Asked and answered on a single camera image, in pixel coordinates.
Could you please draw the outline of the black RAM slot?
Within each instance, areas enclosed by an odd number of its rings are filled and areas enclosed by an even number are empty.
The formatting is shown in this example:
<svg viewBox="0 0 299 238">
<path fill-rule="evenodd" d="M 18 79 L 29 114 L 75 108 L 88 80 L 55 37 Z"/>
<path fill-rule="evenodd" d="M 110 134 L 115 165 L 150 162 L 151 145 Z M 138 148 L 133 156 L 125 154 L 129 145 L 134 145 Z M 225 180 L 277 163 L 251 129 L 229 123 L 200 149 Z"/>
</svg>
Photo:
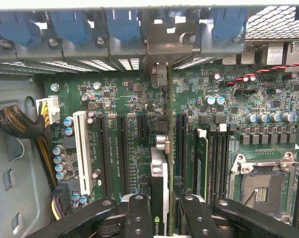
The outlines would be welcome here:
<svg viewBox="0 0 299 238">
<path fill-rule="evenodd" d="M 216 127 L 209 126 L 208 130 L 208 164 L 207 164 L 207 202 L 211 205 L 213 200 L 213 159 L 214 159 L 214 145 L 216 142 Z"/>
<path fill-rule="evenodd" d="M 217 128 L 214 199 L 223 198 L 225 195 L 226 154 L 227 154 L 226 145 L 227 145 L 227 125 L 225 123 L 221 123 L 218 125 Z"/>
<path fill-rule="evenodd" d="M 227 126 L 227 132 L 224 133 L 223 136 L 223 145 L 222 145 L 222 165 L 221 165 L 221 182 L 220 182 L 220 197 L 226 197 L 227 191 L 227 167 L 229 162 L 229 145 L 231 136 L 234 136 L 236 132 L 237 125 L 236 124 L 229 124 Z"/>
</svg>

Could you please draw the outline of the open PC case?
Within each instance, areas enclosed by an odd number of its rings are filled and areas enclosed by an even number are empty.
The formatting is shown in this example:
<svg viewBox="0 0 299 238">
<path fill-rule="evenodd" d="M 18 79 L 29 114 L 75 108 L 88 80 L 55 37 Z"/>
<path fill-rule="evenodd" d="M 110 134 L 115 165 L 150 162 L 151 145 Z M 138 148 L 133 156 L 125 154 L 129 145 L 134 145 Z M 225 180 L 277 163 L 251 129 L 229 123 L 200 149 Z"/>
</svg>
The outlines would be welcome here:
<svg viewBox="0 0 299 238">
<path fill-rule="evenodd" d="M 213 39 L 211 8 L 247 10 L 243 35 Z M 185 8 L 185 17 L 170 18 L 170 8 Z M 109 35 L 106 11 L 136 9 L 140 39 L 121 43 Z M 51 11 L 83 10 L 92 40 L 74 45 L 56 33 Z M 42 42 L 24 47 L 0 34 L 0 238 L 26 236 L 59 221 L 68 201 L 53 161 L 51 125 L 38 115 L 36 100 L 48 98 L 45 79 L 58 74 L 141 71 L 147 55 L 147 27 L 193 23 L 197 39 L 192 54 L 174 63 L 197 67 L 207 63 L 259 67 L 299 62 L 299 0 L 0 0 L 0 11 L 32 12 Z"/>
</svg>

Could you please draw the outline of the white power connector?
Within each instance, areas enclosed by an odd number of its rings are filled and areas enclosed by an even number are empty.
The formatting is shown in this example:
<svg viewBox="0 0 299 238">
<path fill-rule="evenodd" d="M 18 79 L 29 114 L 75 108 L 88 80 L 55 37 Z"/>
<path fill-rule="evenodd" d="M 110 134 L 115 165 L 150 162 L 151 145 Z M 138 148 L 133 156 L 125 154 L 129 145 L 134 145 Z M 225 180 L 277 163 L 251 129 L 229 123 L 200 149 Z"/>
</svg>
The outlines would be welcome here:
<svg viewBox="0 0 299 238">
<path fill-rule="evenodd" d="M 58 97 L 48 97 L 36 100 L 38 115 L 44 117 L 45 126 L 60 121 L 60 107 Z"/>
</svg>

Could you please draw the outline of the CPU socket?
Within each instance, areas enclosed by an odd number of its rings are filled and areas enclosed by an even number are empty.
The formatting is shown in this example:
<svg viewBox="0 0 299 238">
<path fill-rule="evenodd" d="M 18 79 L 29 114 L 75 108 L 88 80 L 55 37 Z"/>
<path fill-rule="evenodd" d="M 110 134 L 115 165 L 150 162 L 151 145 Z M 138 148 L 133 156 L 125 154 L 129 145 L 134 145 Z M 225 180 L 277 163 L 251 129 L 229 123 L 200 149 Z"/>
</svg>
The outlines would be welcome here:
<svg viewBox="0 0 299 238">
<path fill-rule="evenodd" d="M 296 196 L 296 162 L 291 151 L 279 158 L 234 156 L 226 197 L 291 225 Z"/>
</svg>

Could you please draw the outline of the green motherboard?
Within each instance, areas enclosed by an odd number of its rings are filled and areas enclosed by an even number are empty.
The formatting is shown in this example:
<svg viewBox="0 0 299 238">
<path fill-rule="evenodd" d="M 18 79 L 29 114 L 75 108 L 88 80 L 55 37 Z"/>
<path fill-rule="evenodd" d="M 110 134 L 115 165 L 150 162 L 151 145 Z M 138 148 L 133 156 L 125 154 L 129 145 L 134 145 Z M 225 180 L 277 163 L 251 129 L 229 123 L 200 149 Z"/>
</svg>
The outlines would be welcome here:
<svg viewBox="0 0 299 238">
<path fill-rule="evenodd" d="M 112 199 L 122 195 L 118 157 L 117 116 L 126 115 L 130 193 L 141 193 L 141 176 L 150 175 L 150 149 L 156 136 L 155 116 L 162 106 L 161 90 L 153 87 L 148 74 L 128 70 L 121 72 L 58 74 L 45 79 L 48 97 L 58 97 L 60 121 L 51 126 L 53 161 L 62 191 L 56 202 L 67 200 L 66 211 L 74 212 L 105 197 L 103 186 L 97 116 L 108 123 Z M 259 67 L 256 65 L 221 65 L 207 63 L 197 67 L 181 66 L 172 72 L 173 172 L 169 178 L 172 207 L 168 213 L 168 231 L 177 232 L 177 208 L 173 189 L 176 175 L 176 116 L 187 114 L 187 161 L 183 188 L 193 191 L 194 130 L 207 131 L 210 125 L 236 124 L 231 136 L 227 167 L 227 191 L 230 168 L 238 153 L 247 159 L 280 157 L 291 151 L 299 162 L 299 62 Z M 73 113 L 85 111 L 89 130 L 93 190 L 80 192 L 79 171 L 74 134 Z M 147 116 L 147 138 L 138 138 L 137 115 Z M 216 171 L 216 142 L 213 159 L 213 192 Z M 299 229 L 299 165 L 296 165 L 296 196 L 291 226 Z"/>
</svg>

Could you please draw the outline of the short black expansion slot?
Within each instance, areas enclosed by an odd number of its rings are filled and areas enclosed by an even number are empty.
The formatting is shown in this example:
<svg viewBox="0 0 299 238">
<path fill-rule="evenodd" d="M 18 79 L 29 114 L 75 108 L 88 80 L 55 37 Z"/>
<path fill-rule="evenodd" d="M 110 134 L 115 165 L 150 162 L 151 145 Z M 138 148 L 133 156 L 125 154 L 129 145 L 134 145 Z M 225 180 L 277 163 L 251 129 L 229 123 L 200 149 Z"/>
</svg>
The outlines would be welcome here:
<svg viewBox="0 0 299 238">
<path fill-rule="evenodd" d="M 138 126 L 138 138 L 146 139 L 147 138 L 147 116 L 146 115 L 137 115 L 137 126 Z"/>
</svg>

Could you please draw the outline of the white expansion slot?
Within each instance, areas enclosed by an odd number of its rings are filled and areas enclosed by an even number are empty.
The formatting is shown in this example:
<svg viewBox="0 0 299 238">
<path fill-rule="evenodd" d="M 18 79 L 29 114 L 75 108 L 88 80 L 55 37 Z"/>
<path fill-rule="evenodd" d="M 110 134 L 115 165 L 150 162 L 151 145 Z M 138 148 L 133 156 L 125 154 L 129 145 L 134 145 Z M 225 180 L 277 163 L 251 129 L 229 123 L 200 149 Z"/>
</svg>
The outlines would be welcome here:
<svg viewBox="0 0 299 238">
<path fill-rule="evenodd" d="M 92 160 L 90 155 L 89 128 L 86 112 L 74 112 L 73 121 L 80 192 L 83 195 L 91 195 L 91 192 L 93 190 Z"/>
</svg>

